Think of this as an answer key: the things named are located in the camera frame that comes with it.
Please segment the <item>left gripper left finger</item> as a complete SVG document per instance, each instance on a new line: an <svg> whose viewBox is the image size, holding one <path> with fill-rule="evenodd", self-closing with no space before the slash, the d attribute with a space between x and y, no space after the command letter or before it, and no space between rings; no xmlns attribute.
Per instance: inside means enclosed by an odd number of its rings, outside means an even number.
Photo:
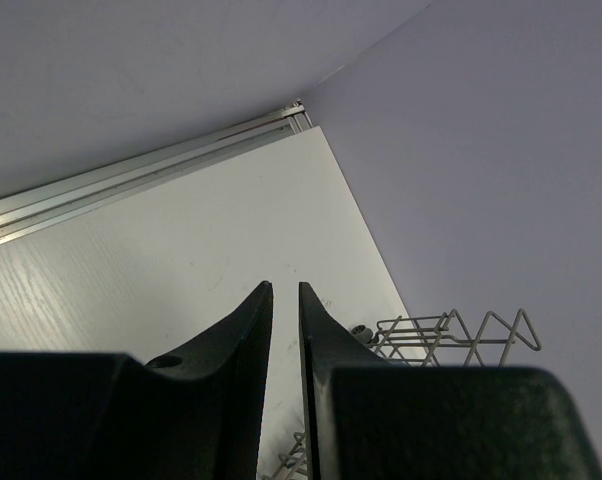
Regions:
<svg viewBox="0 0 602 480"><path fill-rule="evenodd" d="M0 352L0 479L253 479L273 288L141 363Z"/></svg>

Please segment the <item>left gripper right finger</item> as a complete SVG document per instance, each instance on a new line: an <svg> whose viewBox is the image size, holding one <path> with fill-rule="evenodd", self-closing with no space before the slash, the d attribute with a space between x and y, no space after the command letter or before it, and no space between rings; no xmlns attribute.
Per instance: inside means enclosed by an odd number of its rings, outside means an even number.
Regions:
<svg viewBox="0 0 602 480"><path fill-rule="evenodd" d="M299 286L313 479L601 479L564 386L527 367L408 367L367 349Z"/></svg>

